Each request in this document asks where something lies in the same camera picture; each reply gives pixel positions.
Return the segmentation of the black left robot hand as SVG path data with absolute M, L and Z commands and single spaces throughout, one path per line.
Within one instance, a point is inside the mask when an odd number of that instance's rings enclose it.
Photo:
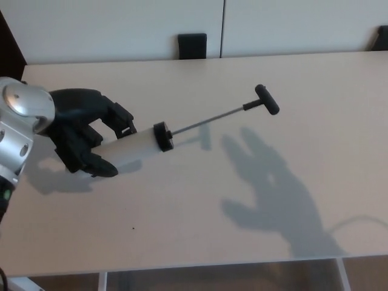
M 55 106 L 54 120 L 41 118 L 35 125 L 36 133 L 51 139 L 70 173 L 82 170 L 92 177 L 116 176 L 118 169 L 92 152 L 103 137 L 90 124 L 100 119 L 121 139 L 137 132 L 133 115 L 94 89 L 60 89 L 49 95 Z

